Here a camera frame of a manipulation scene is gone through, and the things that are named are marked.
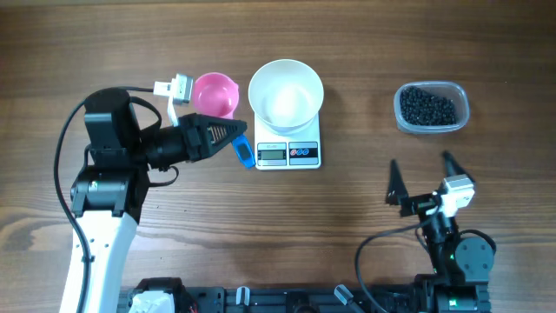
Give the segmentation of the pink scoop with blue handle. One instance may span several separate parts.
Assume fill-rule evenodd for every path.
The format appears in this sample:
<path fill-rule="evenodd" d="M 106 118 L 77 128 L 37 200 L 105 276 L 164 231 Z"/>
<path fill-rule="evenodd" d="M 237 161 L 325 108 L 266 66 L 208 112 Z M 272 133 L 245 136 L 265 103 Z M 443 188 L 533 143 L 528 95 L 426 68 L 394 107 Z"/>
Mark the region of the pink scoop with blue handle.
<path fill-rule="evenodd" d="M 194 106 L 203 115 L 233 119 L 240 100 L 239 85 L 219 72 L 198 77 L 193 90 Z M 245 168 L 255 166 L 255 156 L 245 135 L 238 136 L 232 145 Z"/>

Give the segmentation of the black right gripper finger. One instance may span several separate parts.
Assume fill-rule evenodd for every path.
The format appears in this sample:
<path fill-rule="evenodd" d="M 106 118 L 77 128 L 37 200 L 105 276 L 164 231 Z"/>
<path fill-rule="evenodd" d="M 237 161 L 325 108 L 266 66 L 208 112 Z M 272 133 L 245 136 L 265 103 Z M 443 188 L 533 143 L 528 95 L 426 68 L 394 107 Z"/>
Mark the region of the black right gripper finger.
<path fill-rule="evenodd" d="M 447 150 L 442 152 L 444 166 L 447 176 L 466 175 L 471 182 L 474 182 L 473 177 L 455 160 L 454 156 Z"/>
<path fill-rule="evenodd" d="M 407 188 L 396 160 L 392 159 L 390 161 L 390 178 L 385 202 L 389 205 L 401 205 L 406 198 L 408 198 Z"/>

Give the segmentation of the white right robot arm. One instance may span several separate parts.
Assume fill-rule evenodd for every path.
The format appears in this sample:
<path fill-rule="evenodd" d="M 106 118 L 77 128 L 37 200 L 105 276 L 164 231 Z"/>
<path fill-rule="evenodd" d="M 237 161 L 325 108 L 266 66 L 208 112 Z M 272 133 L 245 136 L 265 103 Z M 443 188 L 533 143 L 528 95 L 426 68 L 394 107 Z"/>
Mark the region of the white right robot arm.
<path fill-rule="evenodd" d="M 434 273 L 419 274 L 408 285 L 387 287 L 379 295 L 389 312 L 489 312 L 487 285 L 496 243 L 479 230 L 460 230 L 455 217 L 473 199 L 475 181 L 447 151 L 446 177 L 437 190 L 410 196 L 397 162 L 390 163 L 386 203 L 400 216 L 417 216 L 421 242 Z"/>

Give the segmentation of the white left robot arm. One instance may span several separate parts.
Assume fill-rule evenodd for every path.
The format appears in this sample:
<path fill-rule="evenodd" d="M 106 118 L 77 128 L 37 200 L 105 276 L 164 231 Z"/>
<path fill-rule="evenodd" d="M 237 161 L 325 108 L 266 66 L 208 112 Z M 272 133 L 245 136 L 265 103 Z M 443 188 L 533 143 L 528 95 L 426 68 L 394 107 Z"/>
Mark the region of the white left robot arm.
<path fill-rule="evenodd" d="M 150 170 L 168 171 L 218 153 L 248 128 L 246 122 L 196 113 L 173 126 L 156 121 L 143 129 L 134 107 L 154 106 L 136 87 L 111 87 L 87 96 L 79 107 L 90 143 L 63 211 L 73 228 L 73 249 L 62 312 L 114 312 L 122 272 L 151 182 Z"/>

